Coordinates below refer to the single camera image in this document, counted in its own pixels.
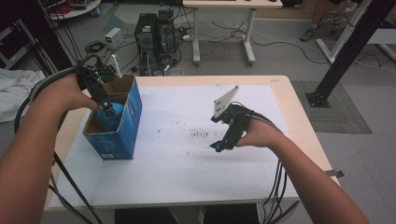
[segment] black metal pole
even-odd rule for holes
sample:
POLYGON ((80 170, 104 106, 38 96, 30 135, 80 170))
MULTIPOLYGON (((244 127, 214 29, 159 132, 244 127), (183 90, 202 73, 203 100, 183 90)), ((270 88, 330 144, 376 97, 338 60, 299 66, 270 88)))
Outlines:
POLYGON ((315 91, 305 94, 311 107, 328 106, 327 99, 335 85, 341 80, 349 66, 373 36, 378 25, 388 16, 395 5, 396 0, 372 1, 315 91))

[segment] hand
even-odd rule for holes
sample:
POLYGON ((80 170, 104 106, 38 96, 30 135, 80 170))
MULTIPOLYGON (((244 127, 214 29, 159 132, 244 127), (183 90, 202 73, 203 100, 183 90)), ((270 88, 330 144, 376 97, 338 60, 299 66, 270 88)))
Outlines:
POLYGON ((247 134, 239 139, 236 147, 254 146, 274 148, 282 142, 285 135, 276 130, 271 125, 251 119, 248 126, 247 134))
POLYGON ((34 104, 38 103, 59 106, 62 111, 82 107, 88 107, 91 110, 98 109, 98 104, 79 88, 76 74, 69 74, 49 84, 37 95, 34 104))

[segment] gray floor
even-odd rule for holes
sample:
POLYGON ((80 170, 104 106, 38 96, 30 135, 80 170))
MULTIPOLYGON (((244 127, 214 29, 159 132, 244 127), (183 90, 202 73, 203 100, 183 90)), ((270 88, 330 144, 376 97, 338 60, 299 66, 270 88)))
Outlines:
MULTIPOLYGON (((147 11, 157 10, 152 7, 143 7, 147 11)), ((70 19, 68 24, 76 39, 79 48, 93 41, 102 40, 109 24, 123 25, 125 33, 134 31, 133 15, 136 15, 136 7, 106 5, 103 14, 99 18, 90 15, 70 19)), ((217 22, 222 26, 228 24, 224 21, 217 22)), ((182 58, 185 59, 177 66, 177 70, 169 74, 183 74, 184 76, 201 75, 285 75, 290 80, 296 81, 321 81, 328 71, 328 63, 319 64, 308 61, 303 52, 288 44, 273 44, 269 46, 257 46, 252 44, 257 62, 249 65, 246 55, 241 50, 240 39, 229 39, 220 43, 209 43, 207 40, 218 39, 211 36, 229 36, 230 31, 217 28, 211 22, 200 22, 200 39, 202 61, 199 68, 195 68, 191 62, 191 44, 185 43, 182 48, 182 58)), ((275 41, 287 41, 303 44, 298 36, 309 25, 309 21, 290 20, 256 20, 254 24, 253 38, 261 44, 269 44, 275 41)), ((317 36, 323 37, 330 45, 334 43, 328 36, 331 27, 323 26, 317 36)), ((318 50, 315 41, 309 41, 304 45, 314 48, 302 47, 309 58, 317 62, 326 62, 324 55, 318 50)), ((132 44, 120 49, 120 65, 124 66, 136 54, 136 46, 132 44)), ((381 62, 389 58, 374 45, 366 46, 361 55, 374 54, 381 62)), ((361 60, 369 66, 378 67, 378 62, 373 56, 361 60)), ((29 59, 24 57, 14 68, 36 70, 37 67, 29 59)), ((340 178, 345 191, 363 210, 372 223, 396 223, 396 65, 385 63, 383 68, 373 68, 361 64, 352 64, 342 78, 344 85, 361 115, 369 125, 373 134, 341 134, 341 133, 317 133, 331 164, 335 170, 341 170, 346 176, 340 178)), ((0 123, 0 151, 7 148, 9 139, 12 137, 12 124, 0 123)), ((178 216, 179 223, 197 223, 197 207, 174 207, 172 210, 178 216)), ((105 223, 113 223, 112 210, 99 210, 100 216, 105 223)), ((72 215, 66 212, 46 213, 42 223, 79 223, 72 215)), ((300 204, 287 219, 281 223, 311 223, 304 207, 300 204)))

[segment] cardboard box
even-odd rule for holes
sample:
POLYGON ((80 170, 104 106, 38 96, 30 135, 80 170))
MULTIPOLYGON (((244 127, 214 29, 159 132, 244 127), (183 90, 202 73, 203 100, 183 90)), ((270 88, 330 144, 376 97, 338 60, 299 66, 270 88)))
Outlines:
POLYGON ((103 160, 131 160, 142 112, 136 80, 134 76, 116 78, 106 84, 105 89, 112 102, 124 105, 119 128, 115 132, 105 133, 96 112, 92 111, 82 133, 103 160))

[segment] computer tower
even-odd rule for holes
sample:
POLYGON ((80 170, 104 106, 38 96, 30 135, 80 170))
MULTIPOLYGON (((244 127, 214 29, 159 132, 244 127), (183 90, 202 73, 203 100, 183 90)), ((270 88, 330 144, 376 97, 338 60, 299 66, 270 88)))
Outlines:
POLYGON ((159 68, 161 45, 156 32, 156 20, 157 14, 142 13, 134 30, 140 58, 140 76, 152 76, 159 68))
POLYGON ((157 32, 161 41, 162 52, 177 50, 175 39, 174 10, 160 10, 157 18, 157 32))

